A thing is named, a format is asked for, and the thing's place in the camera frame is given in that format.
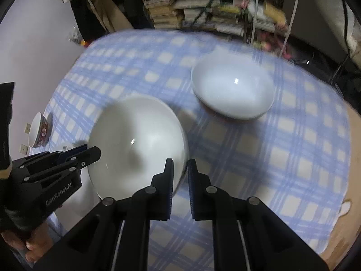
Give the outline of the person's left hand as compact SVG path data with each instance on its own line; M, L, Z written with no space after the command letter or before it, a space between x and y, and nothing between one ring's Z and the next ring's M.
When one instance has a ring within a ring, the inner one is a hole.
M48 223L43 222L32 232L32 236L25 242L12 231L3 231L1 232L1 236L11 251L15 251L16 253L25 251L25 260L28 263L36 263L54 245L49 230Z

